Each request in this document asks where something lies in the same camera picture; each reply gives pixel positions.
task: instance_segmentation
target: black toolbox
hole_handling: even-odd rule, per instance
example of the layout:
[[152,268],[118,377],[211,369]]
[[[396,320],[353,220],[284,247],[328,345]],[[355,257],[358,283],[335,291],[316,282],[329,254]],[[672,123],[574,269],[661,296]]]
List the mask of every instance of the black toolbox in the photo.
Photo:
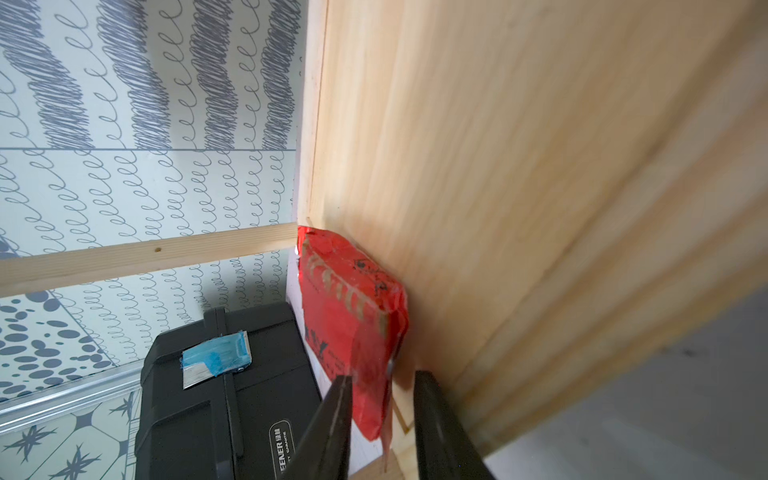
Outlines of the black toolbox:
[[[250,366],[182,389],[181,353],[241,330]],[[321,401],[287,303],[217,308],[158,335],[141,388],[137,480],[279,478]]]

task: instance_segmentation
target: wooden board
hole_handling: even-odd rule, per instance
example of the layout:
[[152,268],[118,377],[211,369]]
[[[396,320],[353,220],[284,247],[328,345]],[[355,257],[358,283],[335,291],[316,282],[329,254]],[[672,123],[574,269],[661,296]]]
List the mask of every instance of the wooden board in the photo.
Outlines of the wooden board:
[[39,292],[296,246],[296,224],[73,250],[0,263],[0,297]]
[[397,458],[390,455],[387,459],[386,468],[384,467],[384,457],[381,456],[355,472],[349,477],[349,480],[402,480],[403,478]]
[[[311,0],[307,5],[304,89],[299,124],[299,147],[296,152],[296,158],[300,158],[301,161],[296,165],[297,175],[294,181],[296,192],[308,192],[312,188],[327,14],[327,0]],[[294,196],[294,199],[298,223],[309,225],[310,195]]]
[[298,197],[409,291],[406,478],[414,368],[487,453],[768,281],[764,14],[327,2]]

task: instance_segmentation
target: red plastic bag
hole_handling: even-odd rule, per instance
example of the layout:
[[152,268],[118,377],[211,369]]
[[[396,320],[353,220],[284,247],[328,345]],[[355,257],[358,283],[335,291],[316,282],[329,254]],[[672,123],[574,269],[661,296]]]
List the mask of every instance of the red plastic bag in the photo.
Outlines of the red plastic bag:
[[408,330],[406,291],[337,233],[299,227],[306,341],[328,377],[353,378],[353,418],[368,439],[392,438],[392,364]]

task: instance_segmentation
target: star pattern wallpaper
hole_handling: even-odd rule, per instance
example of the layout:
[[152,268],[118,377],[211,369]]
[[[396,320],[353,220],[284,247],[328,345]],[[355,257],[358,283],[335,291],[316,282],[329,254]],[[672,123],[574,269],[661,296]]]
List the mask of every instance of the star pattern wallpaper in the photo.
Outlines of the star pattern wallpaper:
[[133,480],[141,390],[0,436],[0,480]]

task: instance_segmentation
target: scribble pattern wallpaper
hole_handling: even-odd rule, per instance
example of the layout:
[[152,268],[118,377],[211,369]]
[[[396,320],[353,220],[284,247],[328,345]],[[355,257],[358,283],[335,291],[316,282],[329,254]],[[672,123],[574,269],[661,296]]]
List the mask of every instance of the scribble pattern wallpaper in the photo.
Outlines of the scribble pattern wallpaper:
[[[303,13],[2,0],[0,259],[290,221]],[[276,251],[0,299],[0,401],[282,300],[285,271]]]

